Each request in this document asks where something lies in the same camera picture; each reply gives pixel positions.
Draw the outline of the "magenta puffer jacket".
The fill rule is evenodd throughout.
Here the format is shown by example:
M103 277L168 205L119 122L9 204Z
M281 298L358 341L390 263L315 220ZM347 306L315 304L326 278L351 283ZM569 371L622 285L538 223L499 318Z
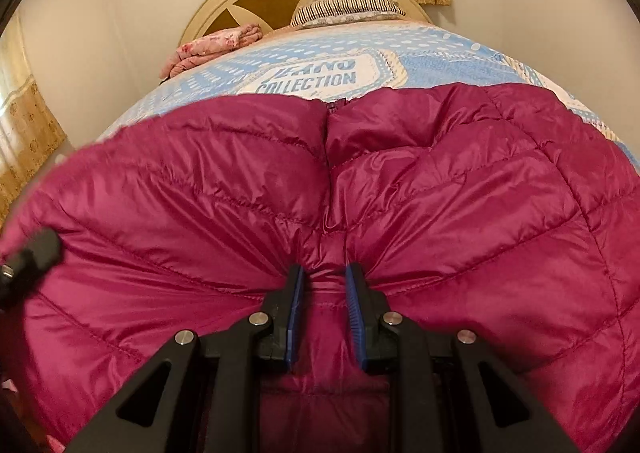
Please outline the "magenta puffer jacket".
M424 329L487 341L579 450L607 450L639 404L638 173L548 90L201 101L55 167L2 253L43 227L63 259L2 315L1 368L61 442L175 332L226 329L296 263L299 349L262 396L266 452L386 447L386 382L348 332L350 262Z

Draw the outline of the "beige side curtain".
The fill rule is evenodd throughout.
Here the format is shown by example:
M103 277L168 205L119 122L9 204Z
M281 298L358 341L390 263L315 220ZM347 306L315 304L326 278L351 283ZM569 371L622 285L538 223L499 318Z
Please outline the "beige side curtain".
M1 35L0 88L0 208L6 219L30 180L67 140L32 73L17 14Z

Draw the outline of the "folded pink floral blanket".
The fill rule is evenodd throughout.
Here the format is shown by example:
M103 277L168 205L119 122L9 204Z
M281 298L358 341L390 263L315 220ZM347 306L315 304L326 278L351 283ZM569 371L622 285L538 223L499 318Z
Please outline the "folded pink floral blanket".
M178 46L160 70L160 80L167 80L201 66L215 58L246 48L262 38L262 28L247 24L194 39Z

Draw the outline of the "pink and blue bedspread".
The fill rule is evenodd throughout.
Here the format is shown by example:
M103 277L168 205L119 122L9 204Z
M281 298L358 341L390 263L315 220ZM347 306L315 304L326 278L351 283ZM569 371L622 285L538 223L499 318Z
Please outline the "pink and blue bedspread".
M205 64L116 122L93 173L223 188L356 180L422 188L561 173L634 188L596 115L530 67L436 27L314 29Z

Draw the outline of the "striped grey pillow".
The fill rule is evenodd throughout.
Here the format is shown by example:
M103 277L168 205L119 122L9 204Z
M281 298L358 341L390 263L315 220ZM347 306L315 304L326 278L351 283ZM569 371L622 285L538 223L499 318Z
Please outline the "striped grey pillow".
M293 28L401 20L406 12L395 0L312 0L293 15Z

